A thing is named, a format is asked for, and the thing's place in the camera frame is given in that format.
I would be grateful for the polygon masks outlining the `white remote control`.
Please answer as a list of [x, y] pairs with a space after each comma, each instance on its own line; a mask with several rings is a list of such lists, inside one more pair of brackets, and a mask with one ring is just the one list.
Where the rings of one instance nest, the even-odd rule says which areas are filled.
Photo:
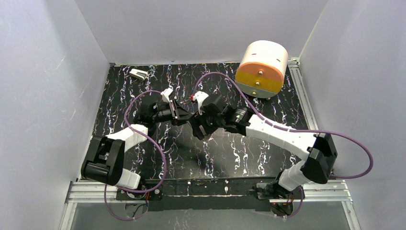
[[202, 132], [204, 134], [203, 141], [207, 141], [212, 136], [212, 133], [207, 133], [205, 129]]

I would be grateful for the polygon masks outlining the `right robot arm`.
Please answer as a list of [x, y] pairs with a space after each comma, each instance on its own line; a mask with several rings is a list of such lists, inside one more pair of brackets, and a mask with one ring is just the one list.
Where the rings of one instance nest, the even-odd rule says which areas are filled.
[[280, 123], [272, 124], [262, 114], [248, 107], [232, 107], [216, 95], [196, 92], [191, 101], [198, 110], [188, 120], [193, 135], [207, 140], [222, 128], [229, 133], [258, 138], [289, 151], [300, 161], [281, 171], [275, 181], [260, 189], [263, 193], [287, 194], [308, 182], [326, 184], [337, 158], [337, 150], [330, 134], [306, 133]]

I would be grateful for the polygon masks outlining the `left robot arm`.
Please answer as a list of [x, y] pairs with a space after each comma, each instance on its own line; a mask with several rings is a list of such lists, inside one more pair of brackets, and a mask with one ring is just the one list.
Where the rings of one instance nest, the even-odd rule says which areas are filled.
[[175, 126], [181, 126], [187, 123], [191, 115], [176, 100], [142, 103], [130, 127], [91, 138], [81, 175], [107, 185], [137, 189], [141, 177], [124, 168], [125, 153], [153, 136], [158, 123], [170, 121]]

